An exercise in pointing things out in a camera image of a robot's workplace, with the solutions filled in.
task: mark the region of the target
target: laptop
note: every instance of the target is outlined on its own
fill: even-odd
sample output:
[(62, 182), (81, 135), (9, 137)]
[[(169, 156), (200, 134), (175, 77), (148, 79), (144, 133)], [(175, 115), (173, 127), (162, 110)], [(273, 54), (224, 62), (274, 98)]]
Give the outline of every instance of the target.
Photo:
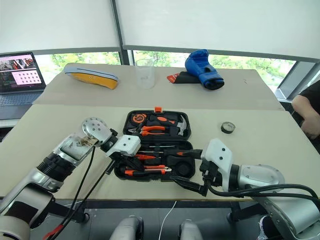
[(0, 120), (20, 119), (45, 87), (32, 52), (0, 54)]

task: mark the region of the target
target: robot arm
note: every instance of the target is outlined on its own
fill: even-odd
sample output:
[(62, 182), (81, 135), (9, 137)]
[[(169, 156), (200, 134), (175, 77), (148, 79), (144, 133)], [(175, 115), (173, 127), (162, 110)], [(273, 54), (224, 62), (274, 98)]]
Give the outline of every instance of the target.
[(29, 239), (21, 225), (35, 228), (43, 221), (43, 213), (54, 201), (52, 193), (57, 192), (64, 180), (90, 154), (94, 147), (100, 148), (106, 157), (112, 159), (111, 166), (125, 162), (133, 169), (143, 171), (142, 163), (134, 156), (140, 148), (138, 136), (123, 135), (107, 127), (97, 117), (85, 119), (82, 130), (64, 139), (37, 167), (33, 168), (3, 199), (0, 204), (1, 233), (13, 239)]
[[(314, 201), (305, 198), (283, 196), (259, 196), (258, 194), (235, 193), (241, 190), (262, 189), (274, 186), (270, 190), (261, 190), (262, 194), (296, 194), (297, 189), (279, 189), (277, 185), (285, 183), (279, 170), (268, 165), (235, 165), (232, 152), (219, 139), (213, 139), (202, 151), (198, 159), (202, 160), (200, 171), (204, 185), (189, 181), (187, 178), (174, 176), (172, 179), (185, 189), (207, 195), (208, 190), (220, 196), (250, 196), (260, 203), (284, 239), (320, 240), (320, 212)], [(223, 192), (214, 190), (211, 185), (222, 186)]]

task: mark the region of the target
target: hand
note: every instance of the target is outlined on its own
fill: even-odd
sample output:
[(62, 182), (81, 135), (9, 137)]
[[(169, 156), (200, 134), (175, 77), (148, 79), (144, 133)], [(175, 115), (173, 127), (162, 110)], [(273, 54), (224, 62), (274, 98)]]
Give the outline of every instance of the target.
[(320, 115), (313, 112), (305, 117), (301, 126), (302, 131), (310, 139), (315, 139), (320, 135)]

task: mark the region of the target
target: hammer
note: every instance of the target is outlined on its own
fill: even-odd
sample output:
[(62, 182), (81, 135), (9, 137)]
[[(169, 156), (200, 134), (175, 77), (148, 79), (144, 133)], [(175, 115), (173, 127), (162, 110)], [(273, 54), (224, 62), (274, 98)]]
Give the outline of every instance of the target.
[(187, 121), (185, 120), (185, 118), (183, 116), (181, 116), (181, 118), (182, 118), (182, 122), (178, 122), (175, 120), (170, 120), (170, 119), (163, 117), (163, 116), (153, 116), (153, 115), (150, 116), (151, 121), (160, 121), (161, 125), (163, 125), (163, 126), (178, 127), (179, 128), (178, 135), (183, 136), (184, 131), (187, 128)]

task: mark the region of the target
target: black toolbox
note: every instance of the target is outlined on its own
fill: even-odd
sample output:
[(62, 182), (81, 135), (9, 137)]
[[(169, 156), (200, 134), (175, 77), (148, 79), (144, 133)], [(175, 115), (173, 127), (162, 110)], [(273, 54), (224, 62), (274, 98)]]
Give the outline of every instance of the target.
[(141, 148), (136, 157), (142, 161), (145, 171), (138, 172), (120, 164), (114, 168), (118, 178), (142, 182), (158, 179), (171, 181), (171, 176), (191, 178), (195, 174), (195, 159), (182, 153), (183, 150), (193, 149), (187, 141), (191, 128), (184, 112), (162, 111), (161, 107), (155, 107), (154, 111), (131, 111), (127, 115), (123, 134), (140, 137)]

